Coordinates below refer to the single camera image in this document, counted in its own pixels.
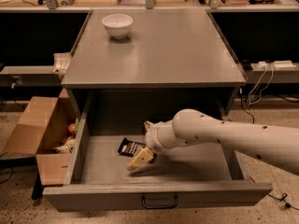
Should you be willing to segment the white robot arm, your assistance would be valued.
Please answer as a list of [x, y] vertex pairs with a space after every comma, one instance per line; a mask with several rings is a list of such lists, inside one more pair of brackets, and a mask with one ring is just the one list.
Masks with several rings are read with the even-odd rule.
[[129, 162], [129, 171], [152, 161], [165, 150], [215, 143], [291, 174], [299, 173], [296, 128], [224, 121], [194, 109], [180, 110], [167, 122], [147, 121], [145, 127], [145, 146]]

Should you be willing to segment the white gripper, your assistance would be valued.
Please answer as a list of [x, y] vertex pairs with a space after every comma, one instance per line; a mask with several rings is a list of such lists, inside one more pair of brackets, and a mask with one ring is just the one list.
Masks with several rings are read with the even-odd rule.
[[152, 123], [146, 120], [144, 127], [146, 129], [145, 144], [147, 147], [140, 148], [132, 157], [126, 167], [130, 172], [150, 162], [154, 158], [154, 153], [158, 154], [166, 150], [166, 147], [162, 145], [158, 137], [159, 131], [162, 130], [165, 125], [163, 123]]

